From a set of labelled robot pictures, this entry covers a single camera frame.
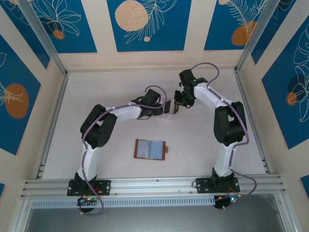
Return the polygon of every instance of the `purple cable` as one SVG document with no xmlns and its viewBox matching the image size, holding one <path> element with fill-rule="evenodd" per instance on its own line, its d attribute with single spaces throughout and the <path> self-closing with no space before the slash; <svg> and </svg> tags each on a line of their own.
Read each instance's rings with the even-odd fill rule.
<svg viewBox="0 0 309 232">
<path fill-rule="evenodd" d="M 215 79 L 218 78 L 218 76 L 220 75 L 220 70 L 219 70 L 219 68 L 218 68 L 217 65 L 215 65 L 215 64 L 213 64 L 213 63 L 209 63 L 209 62 L 203 62 L 203 63 L 196 64 L 195 66 L 193 66 L 193 67 L 191 68 L 191 70 L 193 70 L 195 67 L 200 66 L 200 65 L 202 65 L 202 64 L 209 64 L 209 65 L 215 67 L 215 69 L 217 70 L 217 75 L 207 83 L 207 87 L 208 87 L 209 84 L 210 84 L 211 82 L 213 82 Z"/>
<path fill-rule="evenodd" d="M 99 196 L 99 194 L 93 189 L 93 187 L 91 186 L 91 184 L 89 183 L 87 177 L 86 177 L 86 174 L 85 174 L 85 171 L 84 171 L 84 161 L 85 161 L 85 157 L 86 157 L 86 154 L 87 154 L 87 150 L 88 150 L 88 145 L 87 143 L 85 142 L 85 139 L 86 139 L 86 136 L 88 135 L 89 131 L 93 128 L 93 126 L 102 118 L 104 117 L 104 115 L 106 115 L 107 113 L 109 113 L 110 111 L 113 111 L 113 110 L 118 110 L 118 109 L 121 109 L 121 108 L 124 108 L 124 107 L 128 107 L 128 106 L 139 106 L 139 107 L 146 107 L 146 108 L 149 108 L 149 109 L 159 109 L 159 108 L 162 108 L 166 101 L 167 101 L 167 95 L 166 95 L 166 92 L 164 91 L 163 88 L 161 88 L 160 86 L 155 86 L 155 85 L 151 85 L 151 86 L 148 86 L 146 89 L 145 89 L 145 93 L 147 92 L 147 89 L 149 89 L 150 87 L 156 87 L 156 88 L 159 88 L 160 90 L 163 91 L 164 93 L 164 96 L 165 96 L 165 99 L 164 99 L 164 103 L 161 105 L 161 106 L 157 106 L 157 107 L 154 107 L 154 106 L 148 106 L 148 105 L 141 105 L 141 104 L 126 104 L 126 105 L 121 105 L 121 106 L 117 106 L 115 108 L 112 108 L 110 110 L 107 110 L 105 111 L 103 114 L 101 114 L 99 117 L 97 117 L 96 120 L 94 120 L 94 122 L 90 125 L 90 127 L 86 130 L 85 134 L 83 135 L 83 144 L 85 146 L 85 152 L 83 154 L 83 158 L 82 158 L 82 173 L 83 173 L 83 176 L 84 176 L 84 179 L 85 179 L 85 182 L 87 183 L 88 187 L 91 189 L 91 191 L 94 193 L 94 195 L 98 198 L 98 200 L 100 201 L 101 203 L 101 210 L 100 212 L 98 213 L 95 213 L 95 214 L 85 214 L 84 212 L 82 212 L 82 205 L 84 204 L 84 202 L 87 202 L 87 201 L 84 201 L 80 204 L 79 206 L 79 211 L 81 212 L 81 214 L 83 215 L 88 215 L 88 216 L 97 216 L 97 215 L 100 215 L 103 213 L 103 201 L 101 199 L 101 197 Z"/>
<path fill-rule="evenodd" d="M 209 65 L 212 65 L 212 66 L 215 67 L 216 70 L 218 71 L 217 75 L 207 83 L 207 88 L 208 88 L 208 90 L 209 90 L 213 95 L 215 95 L 215 96 L 221 101 L 220 95 L 218 95 L 215 91 L 213 91 L 211 88 L 209 88 L 209 84 L 218 78 L 218 76 L 219 76 L 219 74 L 220 74 L 219 68 L 218 68 L 215 64 L 208 63 L 208 62 L 203 62 L 203 63 L 199 63 L 199 64 L 193 66 L 193 67 L 191 68 L 191 70 L 194 69 L 195 67 L 199 66 L 199 65 L 202 65 L 202 64 L 209 64 Z M 234 114 L 235 114 L 235 116 L 237 117 L 237 119 L 239 120 L 239 122 L 240 122 L 240 124 L 241 124 L 241 127 L 243 128 L 243 130 L 244 130 L 244 132 L 245 132 L 245 135 L 246 135 L 246 138 L 247 138 L 247 141 L 245 141 L 245 142 L 243 142 L 243 143 L 241 143 L 241 144 L 236 144 L 236 145 L 233 146 L 233 149 L 232 149 L 232 151 L 231 151 L 231 156 L 230 156 L 230 160 L 229 160 L 228 166 L 230 167 L 230 170 L 231 170 L 232 172 L 234 172 L 235 174 L 241 175 L 242 177 L 245 177 L 245 178 L 247 178 L 247 179 L 250 179 L 250 180 L 252 180 L 252 181 L 254 182 L 254 188 L 253 188 L 247 195 L 245 195 L 244 197 L 240 198 L 238 201 L 235 202 L 235 203 L 238 203 L 238 202 L 242 201 L 244 198 L 250 196 L 250 195 L 255 191 L 255 189 L 256 189 L 256 187 L 257 187 L 257 182 L 256 182 L 256 180 L 254 180 L 252 177 L 247 176 L 247 175 L 244 175 L 244 174 L 241 174 L 241 173 L 238 173 L 238 172 L 234 171 L 234 170 L 231 168 L 231 166 L 232 166 L 232 160 L 233 160 L 233 156 L 234 156 L 234 149 L 235 149 L 236 147 L 238 147 L 238 146 L 241 146 L 241 145 L 247 145 L 247 144 L 249 143 L 250 139 L 249 139 L 249 135 L 248 135 L 247 129 L 246 129 L 246 127 L 245 127 L 245 124 L 244 124 L 243 121 L 241 120 L 241 118 L 240 118 L 239 114 L 237 113 L 237 111 L 235 110 L 235 108 L 234 108 L 231 104 L 229 104 L 227 101 L 225 101 L 225 100 L 223 100 L 222 102 L 223 102 L 224 104 L 226 104 L 228 107 L 230 107 L 231 110 L 234 112 Z M 225 207 L 225 209 L 230 208 L 231 206 L 235 205 L 235 203 L 234 203 L 234 204 L 231 204 L 231 205 L 229 205 L 229 206 L 227 206 L 227 207 Z"/>
</svg>

